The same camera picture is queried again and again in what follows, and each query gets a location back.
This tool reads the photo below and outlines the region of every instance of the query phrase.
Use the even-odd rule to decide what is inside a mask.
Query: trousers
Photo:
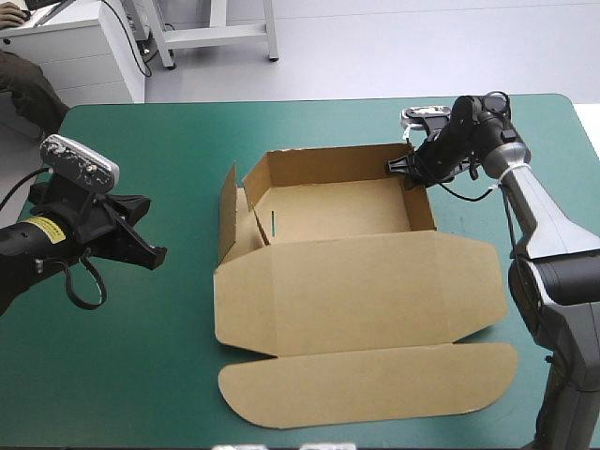
[[[46,134],[58,131],[68,111],[41,68],[13,53],[0,51],[0,92],[10,92],[17,114]]]

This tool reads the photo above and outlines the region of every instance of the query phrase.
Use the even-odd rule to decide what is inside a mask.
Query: white desk
[[[110,2],[135,48],[121,3]],[[33,27],[35,18],[19,28],[0,30],[0,50],[39,65],[68,106],[144,102],[145,78],[106,5],[77,0],[44,25]],[[138,61],[143,67],[141,58]]]

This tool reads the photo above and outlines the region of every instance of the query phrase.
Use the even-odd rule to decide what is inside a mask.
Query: open cardboard box
[[[220,197],[217,339],[276,356],[225,367],[221,393],[290,428],[466,413],[517,355],[453,344],[506,312],[494,247],[436,232],[423,187],[385,163],[406,144],[266,153]]]

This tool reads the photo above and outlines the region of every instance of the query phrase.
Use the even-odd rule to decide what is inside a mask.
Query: green table
[[[153,200],[137,228],[169,254],[156,272],[98,262],[111,297],[95,312],[69,303],[61,277],[15,301],[0,319],[0,445],[344,441],[456,448],[519,447],[530,441],[548,366],[511,300],[505,320],[471,337],[511,342],[520,354],[507,394],[481,412],[280,431],[245,422],[217,387],[224,365],[257,357],[219,345],[214,337],[218,193],[232,163],[243,175],[265,150],[397,142],[400,109],[453,101],[150,104],[71,111],[62,134],[120,165],[115,193],[142,193]],[[600,233],[595,199],[600,166],[569,100],[514,97],[513,110],[542,183],[571,219]],[[473,183],[465,174],[453,187],[474,195],[490,183],[484,175]],[[439,230],[492,242],[506,272],[509,241],[500,194],[477,204],[451,198],[438,187],[429,195]]]

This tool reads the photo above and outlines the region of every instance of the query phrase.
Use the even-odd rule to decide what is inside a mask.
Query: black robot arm
[[[118,182],[118,166],[58,135],[40,150],[52,176],[31,187],[32,216],[0,230],[0,315],[18,295],[59,272],[65,273],[68,298],[80,308],[95,309],[107,290],[90,257],[152,270],[167,252],[147,244],[133,228],[148,212],[150,199],[108,193]],[[96,280],[99,303],[84,302],[74,292],[69,267],[78,262]]]
[[[527,448],[587,450],[600,411],[600,238],[569,220],[533,175],[506,94],[459,97],[451,112],[410,108],[402,123],[427,138],[390,161],[390,173],[444,186],[463,171],[476,178],[481,166],[498,180],[513,244],[511,294],[535,343],[553,352]],[[511,209],[522,231],[518,242]]]

